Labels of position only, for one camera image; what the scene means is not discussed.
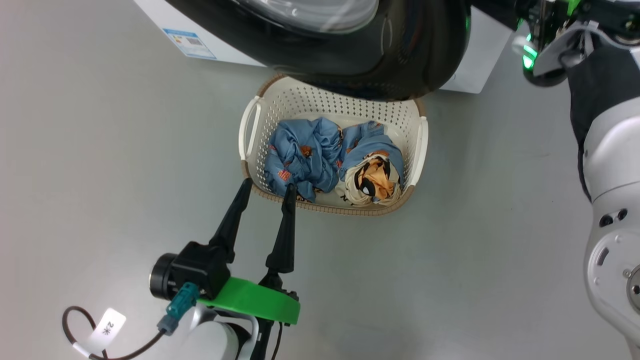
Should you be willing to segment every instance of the screw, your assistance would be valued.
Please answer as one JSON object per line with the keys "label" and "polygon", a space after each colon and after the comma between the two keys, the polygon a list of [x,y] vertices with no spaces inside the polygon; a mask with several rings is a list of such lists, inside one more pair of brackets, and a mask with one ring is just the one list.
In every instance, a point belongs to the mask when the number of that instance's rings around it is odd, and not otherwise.
{"label": "screw", "polygon": [[613,219],[609,215],[605,215],[600,219],[600,227],[613,224]]}

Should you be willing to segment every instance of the gray floor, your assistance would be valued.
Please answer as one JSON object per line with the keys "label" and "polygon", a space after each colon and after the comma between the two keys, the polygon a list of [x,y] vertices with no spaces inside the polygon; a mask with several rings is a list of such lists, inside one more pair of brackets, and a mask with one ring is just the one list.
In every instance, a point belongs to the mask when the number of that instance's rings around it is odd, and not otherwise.
{"label": "gray floor", "polygon": [[[207,240],[239,186],[239,117],[272,73],[185,58],[128,0],[3,1],[0,30],[0,347],[79,359],[60,328],[78,304],[128,316],[110,347],[125,354],[166,305],[151,265]],[[568,89],[519,71],[505,51],[482,94],[426,97],[428,158],[401,211],[298,212],[285,283],[303,309],[280,359],[628,358],[584,291]],[[236,276],[260,279],[279,221],[251,199]],[[141,358],[171,358],[184,329]]]}

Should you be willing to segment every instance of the laundry basket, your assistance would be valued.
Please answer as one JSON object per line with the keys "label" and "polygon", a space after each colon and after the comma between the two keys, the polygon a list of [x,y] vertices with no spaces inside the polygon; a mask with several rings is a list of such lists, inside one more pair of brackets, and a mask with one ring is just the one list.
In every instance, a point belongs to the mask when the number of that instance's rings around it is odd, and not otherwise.
{"label": "laundry basket", "polygon": [[385,133],[400,148],[404,159],[404,188],[395,203],[354,208],[335,194],[317,194],[316,203],[298,201],[303,209],[341,215],[377,216],[399,209],[415,188],[427,153],[429,126],[419,101],[378,102],[343,96],[307,85],[285,75],[267,81],[247,105],[238,136],[238,150],[245,177],[253,179],[253,190],[267,199],[282,202],[269,189],[264,161],[269,139],[281,120],[326,117],[345,128],[370,120],[386,125]]}

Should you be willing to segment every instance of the cartoon print fabric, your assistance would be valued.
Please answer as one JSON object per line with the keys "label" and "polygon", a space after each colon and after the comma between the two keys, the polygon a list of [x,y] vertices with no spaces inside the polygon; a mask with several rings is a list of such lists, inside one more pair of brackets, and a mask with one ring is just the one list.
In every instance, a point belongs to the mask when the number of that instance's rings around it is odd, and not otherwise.
{"label": "cartoon print fabric", "polygon": [[309,202],[340,184],[339,195],[353,206],[390,204],[404,184],[396,171],[403,159],[384,130],[373,121],[341,129],[324,117],[283,120],[269,140],[266,182],[280,196],[293,183],[298,200]]}

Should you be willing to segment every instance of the label tag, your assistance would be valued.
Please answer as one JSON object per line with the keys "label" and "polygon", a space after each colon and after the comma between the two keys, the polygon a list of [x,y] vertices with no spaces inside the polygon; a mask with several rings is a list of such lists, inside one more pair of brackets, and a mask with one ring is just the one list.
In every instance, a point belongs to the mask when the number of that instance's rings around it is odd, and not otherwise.
{"label": "label tag", "polygon": [[164,33],[182,52],[191,58],[217,60],[211,50],[202,42],[196,33],[164,29]]}
{"label": "label tag", "polygon": [[107,309],[100,319],[100,323],[91,333],[89,338],[81,342],[81,346],[91,354],[100,355],[109,344],[116,338],[120,329],[124,325],[127,317],[114,309]]}

